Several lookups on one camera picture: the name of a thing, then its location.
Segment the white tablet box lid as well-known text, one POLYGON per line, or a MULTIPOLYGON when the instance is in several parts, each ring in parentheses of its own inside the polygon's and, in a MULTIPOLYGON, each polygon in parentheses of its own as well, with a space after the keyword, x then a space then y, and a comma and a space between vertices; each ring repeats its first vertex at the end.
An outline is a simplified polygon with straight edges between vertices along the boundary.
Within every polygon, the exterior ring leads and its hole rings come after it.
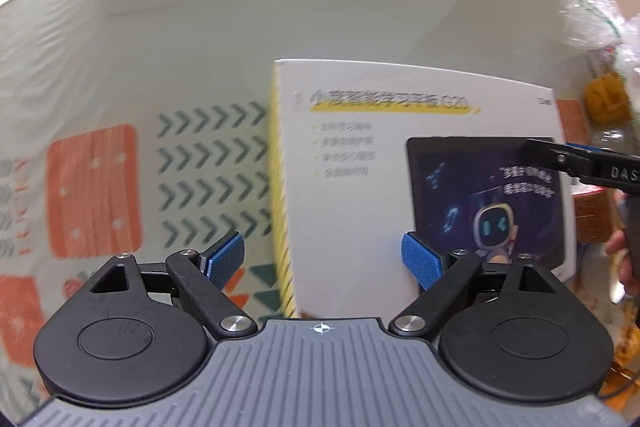
POLYGON ((273 249, 287 317, 391 319, 420 283, 402 260, 416 233, 426 267, 466 251, 529 254, 576 270, 570 182, 521 161, 559 142, 553 92, 421 66, 281 60, 269 124, 273 249))

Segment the clear plastic bag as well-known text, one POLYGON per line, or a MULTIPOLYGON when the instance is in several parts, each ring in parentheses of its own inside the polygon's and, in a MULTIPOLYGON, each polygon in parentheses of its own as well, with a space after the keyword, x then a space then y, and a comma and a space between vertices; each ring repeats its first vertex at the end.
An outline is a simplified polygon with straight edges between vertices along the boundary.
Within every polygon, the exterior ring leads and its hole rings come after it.
POLYGON ((564 41, 585 51, 613 50, 613 66, 639 77, 639 14, 623 16, 616 0, 556 0, 564 41))

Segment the patterned green tablecloth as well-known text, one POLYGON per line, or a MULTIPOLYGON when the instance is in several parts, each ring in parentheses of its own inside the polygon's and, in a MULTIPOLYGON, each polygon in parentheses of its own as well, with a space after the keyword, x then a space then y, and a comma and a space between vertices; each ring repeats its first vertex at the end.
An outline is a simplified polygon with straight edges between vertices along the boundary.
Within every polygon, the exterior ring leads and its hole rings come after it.
POLYGON ((117 253, 160 260, 231 228, 231 298, 279 312, 267 107, 280 58, 443 67, 575 98, 599 57, 555 0, 9 0, 1 8, 1 410, 46 399, 45 321, 117 253))

